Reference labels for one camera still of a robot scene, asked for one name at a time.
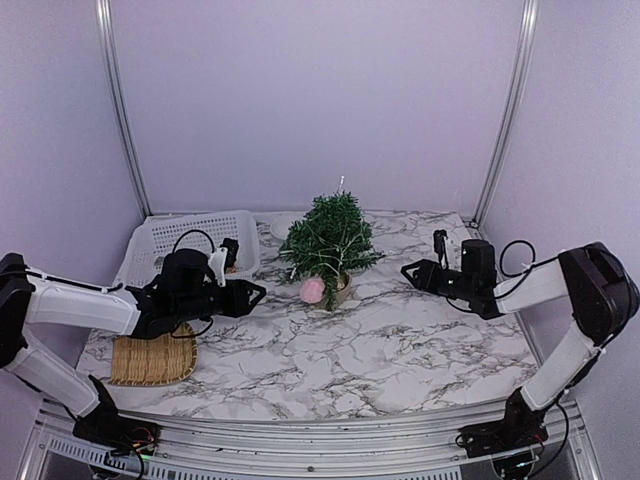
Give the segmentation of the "white plastic basket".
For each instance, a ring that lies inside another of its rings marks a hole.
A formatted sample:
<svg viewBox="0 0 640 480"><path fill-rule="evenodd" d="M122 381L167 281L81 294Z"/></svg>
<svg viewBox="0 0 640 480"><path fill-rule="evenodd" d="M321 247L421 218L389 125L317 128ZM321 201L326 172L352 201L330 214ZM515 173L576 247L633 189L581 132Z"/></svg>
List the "white plastic basket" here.
<svg viewBox="0 0 640 480"><path fill-rule="evenodd" d="M249 280L260 267L258 231L251 212L149 217L134 230L115 282L142 287L161 272L164 258L173 250L191 248L209 254L226 238L239 243L229 277Z"/></svg>

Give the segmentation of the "pink pompom ornament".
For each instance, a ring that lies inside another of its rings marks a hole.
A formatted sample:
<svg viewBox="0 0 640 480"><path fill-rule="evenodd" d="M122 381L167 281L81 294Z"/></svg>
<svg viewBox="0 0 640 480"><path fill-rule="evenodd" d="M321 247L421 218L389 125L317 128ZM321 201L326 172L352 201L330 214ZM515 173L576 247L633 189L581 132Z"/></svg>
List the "pink pompom ornament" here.
<svg viewBox="0 0 640 480"><path fill-rule="evenodd" d="M320 277L307 278L301 285L300 298L307 304L317 304L324 297L325 283Z"/></svg>

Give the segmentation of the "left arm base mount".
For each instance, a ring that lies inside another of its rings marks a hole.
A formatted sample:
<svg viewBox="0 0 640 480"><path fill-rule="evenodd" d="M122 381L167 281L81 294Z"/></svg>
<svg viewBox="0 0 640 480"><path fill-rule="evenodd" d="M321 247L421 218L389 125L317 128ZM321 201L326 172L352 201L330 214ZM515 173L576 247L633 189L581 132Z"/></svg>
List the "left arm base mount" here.
<svg viewBox="0 0 640 480"><path fill-rule="evenodd" d="M118 453L153 451L160 427L152 422L122 417L113 413L98 413L78 417L73 428L76 438L112 448Z"/></svg>

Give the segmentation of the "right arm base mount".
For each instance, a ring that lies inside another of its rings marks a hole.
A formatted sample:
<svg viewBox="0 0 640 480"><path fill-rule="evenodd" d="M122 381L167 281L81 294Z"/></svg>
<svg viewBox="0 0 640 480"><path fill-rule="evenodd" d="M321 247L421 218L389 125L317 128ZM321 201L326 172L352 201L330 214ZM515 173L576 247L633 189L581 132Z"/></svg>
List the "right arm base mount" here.
<svg viewBox="0 0 640 480"><path fill-rule="evenodd" d="M503 421L492 421L461 428L455 444L466 451L468 458L477 458L541 444L548 438L541 422L516 431L508 430Z"/></svg>

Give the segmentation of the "small green christmas tree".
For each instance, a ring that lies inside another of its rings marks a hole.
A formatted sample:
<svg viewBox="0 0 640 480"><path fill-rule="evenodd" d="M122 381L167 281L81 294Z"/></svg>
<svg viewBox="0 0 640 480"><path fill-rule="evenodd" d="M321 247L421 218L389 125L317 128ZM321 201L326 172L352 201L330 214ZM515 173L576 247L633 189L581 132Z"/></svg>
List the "small green christmas tree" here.
<svg viewBox="0 0 640 480"><path fill-rule="evenodd" d="M296 220L279 247L278 257L289 264L291 282L320 277L325 283L320 304L327 311L339 305L345 278L375 266L384 254L372 243L372 225L364 218L357 197L350 192L320 195L312 208Z"/></svg>

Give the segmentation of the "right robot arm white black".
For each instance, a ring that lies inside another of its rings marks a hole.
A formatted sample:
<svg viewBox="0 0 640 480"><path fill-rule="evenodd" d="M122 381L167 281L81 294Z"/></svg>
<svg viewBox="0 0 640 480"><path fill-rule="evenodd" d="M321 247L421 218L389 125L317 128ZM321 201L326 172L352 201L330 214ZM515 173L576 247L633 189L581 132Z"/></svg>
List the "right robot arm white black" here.
<svg viewBox="0 0 640 480"><path fill-rule="evenodd" d="M402 276L415 289L453 302L456 309L493 320L508 315L568 315L566 329L536 373L507 399L492 428L496 440L515 448L541 423L546 411L579 383L604 350L639 311L639 288L621 260L603 243L565 249L532 259L519 273L502 269L492 244L468 239L453 268L441 240L436 259L405 265Z"/></svg>

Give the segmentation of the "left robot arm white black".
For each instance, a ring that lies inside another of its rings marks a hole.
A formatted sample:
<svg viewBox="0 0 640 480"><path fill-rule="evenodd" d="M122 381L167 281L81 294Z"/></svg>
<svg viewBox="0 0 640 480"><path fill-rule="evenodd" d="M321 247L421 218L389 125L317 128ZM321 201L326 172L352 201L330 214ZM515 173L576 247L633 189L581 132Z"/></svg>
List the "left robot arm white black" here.
<svg viewBox="0 0 640 480"><path fill-rule="evenodd" d="M60 402L75 422L74 432L119 444L145 423L120 415L101 381L78 373L29 330L33 324L100 329L154 340L192 320L240 318L265 297L264 287L229 279L238 243L223 240L210 254L174 247L157 274L143 287L101 287L30 269L22 255L1 260L1 367Z"/></svg>

